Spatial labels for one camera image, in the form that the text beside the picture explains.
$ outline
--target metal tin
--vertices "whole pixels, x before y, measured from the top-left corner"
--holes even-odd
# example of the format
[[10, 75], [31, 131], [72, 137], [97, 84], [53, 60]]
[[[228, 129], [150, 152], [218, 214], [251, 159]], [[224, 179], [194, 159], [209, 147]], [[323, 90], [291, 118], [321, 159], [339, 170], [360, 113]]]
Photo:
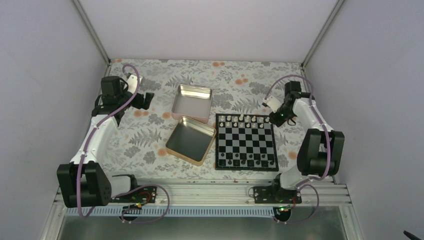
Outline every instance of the metal tin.
[[191, 164], [201, 166], [216, 134], [215, 128], [183, 116], [166, 142], [166, 151]]
[[207, 124], [211, 112], [212, 89], [202, 86], [179, 85], [172, 106], [172, 117], [187, 116]]

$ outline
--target black and white checkered board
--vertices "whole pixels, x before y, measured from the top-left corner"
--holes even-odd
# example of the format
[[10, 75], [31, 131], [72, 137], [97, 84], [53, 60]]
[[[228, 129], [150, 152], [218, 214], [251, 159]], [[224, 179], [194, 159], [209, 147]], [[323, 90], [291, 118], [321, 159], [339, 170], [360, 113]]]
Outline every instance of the black and white checkered board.
[[[246, 116], [250, 117], [249, 122], [246, 122]], [[248, 114], [241, 121], [238, 117], [240, 114], [216, 114], [215, 169], [278, 172], [273, 125], [265, 121], [268, 116]]]

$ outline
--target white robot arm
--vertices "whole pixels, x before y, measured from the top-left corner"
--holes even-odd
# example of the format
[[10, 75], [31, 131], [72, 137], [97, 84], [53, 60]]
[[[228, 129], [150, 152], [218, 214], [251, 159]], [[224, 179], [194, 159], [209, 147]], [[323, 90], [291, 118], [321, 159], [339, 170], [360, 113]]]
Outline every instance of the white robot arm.
[[[107, 76], [101, 79], [102, 95], [94, 103], [88, 133], [70, 163], [61, 164], [56, 172], [63, 201], [68, 208], [77, 206], [77, 169], [82, 155], [85, 155], [80, 178], [82, 207], [105, 206], [112, 196], [126, 193], [137, 186], [137, 181], [131, 175], [107, 177], [102, 170], [102, 160], [105, 158], [106, 147], [109, 145], [111, 136], [118, 130], [125, 110], [130, 106], [147, 110], [154, 94], [146, 93], [144, 97], [143, 94], [137, 93], [130, 105], [97, 126], [107, 115], [123, 106], [134, 94], [136, 88], [137, 77], [132, 74], [128, 76], [127, 81], [118, 76]], [[94, 128], [97, 130], [90, 137]], [[87, 141], [89, 141], [88, 148], [84, 152]]]
[[311, 179], [311, 175], [326, 177], [338, 172], [345, 136], [328, 125], [318, 111], [314, 98], [310, 99], [310, 96], [310, 93], [302, 92], [298, 81], [290, 81], [284, 85], [283, 103], [272, 96], [263, 100], [263, 105], [272, 109], [269, 114], [272, 124], [280, 127], [286, 121], [297, 117], [303, 126], [305, 137], [295, 166], [278, 174], [271, 186], [253, 188], [259, 194], [255, 203], [290, 204], [292, 198], [297, 198], [296, 202], [301, 203], [299, 185]]

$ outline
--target floral pattern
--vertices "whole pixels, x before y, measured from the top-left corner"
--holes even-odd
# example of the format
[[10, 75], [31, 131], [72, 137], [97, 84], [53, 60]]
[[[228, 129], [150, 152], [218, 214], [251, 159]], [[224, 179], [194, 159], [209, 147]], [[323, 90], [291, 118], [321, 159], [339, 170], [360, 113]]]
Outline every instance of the floral pattern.
[[[298, 63], [255, 61], [202, 61], [168, 59], [114, 59], [110, 75], [124, 77], [124, 64], [134, 65], [144, 77], [141, 94], [155, 94], [148, 110], [130, 107], [118, 130], [106, 147], [103, 170], [108, 175], [134, 174], [151, 179], [255, 180], [273, 179], [277, 172], [215, 170], [215, 142], [202, 166], [195, 166], [166, 151], [165, 144], [177, 120], [172, 106], [180, 84], [212, 88], [210, 126], [215, 113], [268, 115], [262, 99], [275, 80], [289, 74], [301, 74]], [[299, 81], [295, 77], [277, 84], [272, 95], [281, 101], [284, 83]], [[280, 172], [296, 164], [297, 152], [305, 136], [302, 126], [284, 124], [274, 127]]]

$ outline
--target gray wall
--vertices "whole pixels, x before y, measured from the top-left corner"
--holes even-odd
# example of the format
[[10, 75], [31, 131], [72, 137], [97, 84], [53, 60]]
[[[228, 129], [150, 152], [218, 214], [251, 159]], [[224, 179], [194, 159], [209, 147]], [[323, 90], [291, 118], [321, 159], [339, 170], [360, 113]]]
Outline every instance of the gray wall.
[[110, 58], [302, 62], [336, 0], [80, 0]]
[[70, 0], [0, 3], [0, 239], [38, 239], [105, 72]]
[[424, 1], [346, 1], [306, 74], [364, 237], [424, 239]]

